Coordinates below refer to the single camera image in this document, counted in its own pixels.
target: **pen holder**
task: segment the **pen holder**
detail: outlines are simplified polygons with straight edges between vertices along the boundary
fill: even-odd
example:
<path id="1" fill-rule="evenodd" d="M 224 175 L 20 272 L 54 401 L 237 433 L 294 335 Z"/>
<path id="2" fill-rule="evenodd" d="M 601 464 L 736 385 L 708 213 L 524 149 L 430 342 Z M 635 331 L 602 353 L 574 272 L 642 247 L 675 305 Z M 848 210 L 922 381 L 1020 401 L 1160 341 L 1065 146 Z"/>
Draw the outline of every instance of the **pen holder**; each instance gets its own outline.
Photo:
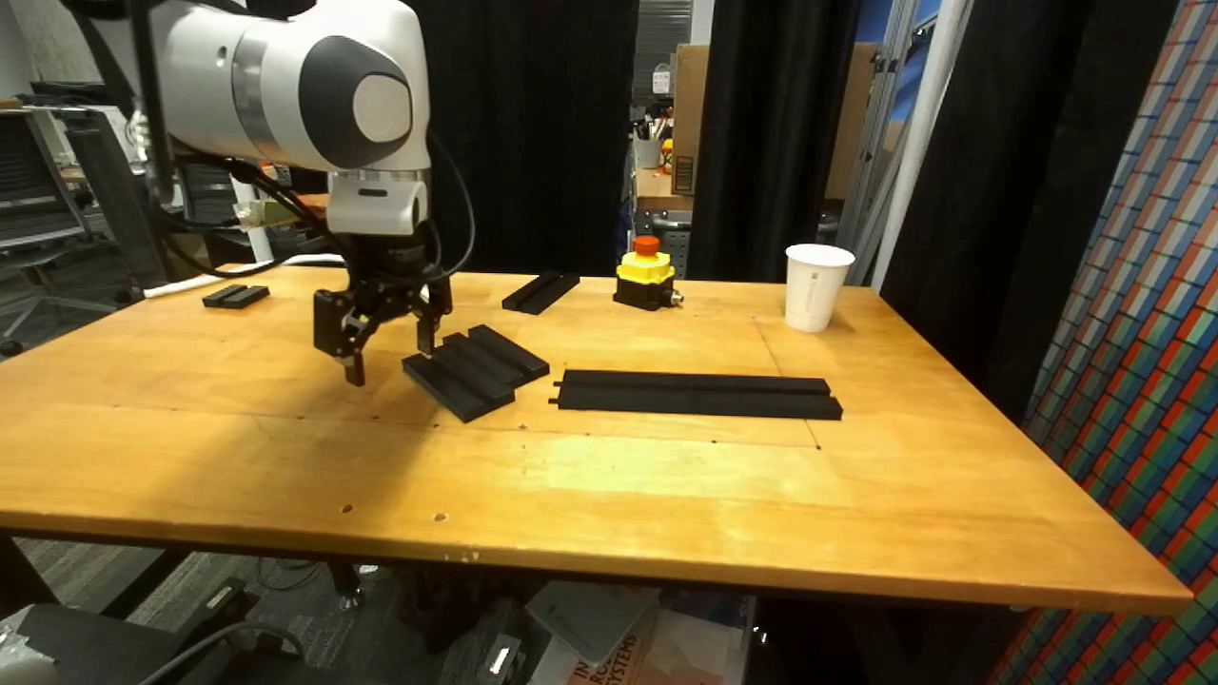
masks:
<path id="1" fill-rule="evenodd" d="M 635 135 L 635 166 L 641 169 L 654 169 L 660 166 L 660 141 L 639 140 Z"/>

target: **cardboard box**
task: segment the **cardboard box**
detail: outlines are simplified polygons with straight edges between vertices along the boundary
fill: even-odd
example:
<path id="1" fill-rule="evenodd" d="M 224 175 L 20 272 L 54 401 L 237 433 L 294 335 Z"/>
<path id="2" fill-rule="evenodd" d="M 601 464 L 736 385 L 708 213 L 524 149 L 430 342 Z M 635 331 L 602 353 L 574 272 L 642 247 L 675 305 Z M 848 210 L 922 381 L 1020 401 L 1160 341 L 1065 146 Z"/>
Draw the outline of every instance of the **cardboard box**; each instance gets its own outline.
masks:
<path id="1" fill-rule="evenodd" d="M 710 45 L 677 45 L 672 93 L 672 194 L 693 195 L 702 138 L 702 104 L 706 94 Z"/>
<path id="2" fill-rule="evenodd" d="M 838 119 L 837 141 L 833 144 L 833 161 L 829 162 L 829 179 L 825 185 L 825 199 L 845 200 L 850 193 L 854 166 L 859 161 L 862 144 L 862 127 L 871 100 L 871 77 L 876 72 L 872 63 L 878 43 L 855 43 L 847 72 L 845 93 L 842 96 L 842 118 Z"/>

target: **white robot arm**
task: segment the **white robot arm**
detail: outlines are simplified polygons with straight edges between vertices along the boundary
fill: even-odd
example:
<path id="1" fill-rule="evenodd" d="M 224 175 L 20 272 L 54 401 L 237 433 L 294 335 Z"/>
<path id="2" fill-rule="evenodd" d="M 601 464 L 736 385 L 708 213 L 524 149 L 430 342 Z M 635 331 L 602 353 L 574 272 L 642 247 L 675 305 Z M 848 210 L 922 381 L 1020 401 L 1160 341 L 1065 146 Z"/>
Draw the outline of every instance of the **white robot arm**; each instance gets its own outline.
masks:
<path id="1" fill-rule="evenodd" d="M 393 318 L 417 314 L 419 349 L 431 352 L 457 267 L 431 263 L 419 230 L 431 217 L 431 111 L 413 10 L 398 0 L 320 0 L 285 22 L 184 0 L 61 1 L 99 65 L 122 72 L 104 67 L 107 80 L 125 80 L 136 102 L 141 78 L 158 85 L 178 151 L 331 172 L 328 233 L 351 284 L 317 293 L 314 345 L 346 367 L 348 382 L 363 385 L 363 346 Z M 151 9 L 129 17 L 130 6 Z M 151 180 L 169 173 L 152 169 Z M 471 211 L 469 221 L 466 256 Z"/>

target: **red and blue pattern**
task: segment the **red and blue pattern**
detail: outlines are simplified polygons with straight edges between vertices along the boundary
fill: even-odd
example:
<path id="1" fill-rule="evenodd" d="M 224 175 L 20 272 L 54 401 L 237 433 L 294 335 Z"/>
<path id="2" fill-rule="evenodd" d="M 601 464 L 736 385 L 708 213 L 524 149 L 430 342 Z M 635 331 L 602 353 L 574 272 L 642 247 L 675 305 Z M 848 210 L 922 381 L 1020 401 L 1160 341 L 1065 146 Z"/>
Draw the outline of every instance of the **red and blue pattern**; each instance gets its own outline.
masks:
<path id="1" fill-rule="evenodd" d="M 1197 598 L 1033 612 L 991 681 L 1218 684 L 1218 0 L 1183 0 L 1026 424 Z"/>

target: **white paper cup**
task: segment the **white paper cup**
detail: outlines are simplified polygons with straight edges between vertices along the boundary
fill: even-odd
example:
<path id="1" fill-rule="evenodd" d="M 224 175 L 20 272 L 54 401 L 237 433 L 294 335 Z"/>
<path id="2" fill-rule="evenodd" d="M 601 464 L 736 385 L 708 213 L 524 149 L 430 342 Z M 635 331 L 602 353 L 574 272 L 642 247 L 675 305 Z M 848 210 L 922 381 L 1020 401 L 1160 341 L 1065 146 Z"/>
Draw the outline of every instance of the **white paper cup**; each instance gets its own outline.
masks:
<path id="1" fill-rule="evenodd" d="M 853 254 L 832 245 L 787 247 L 787 325 L 805 333 L 825 330 L 853 263 Z"/>

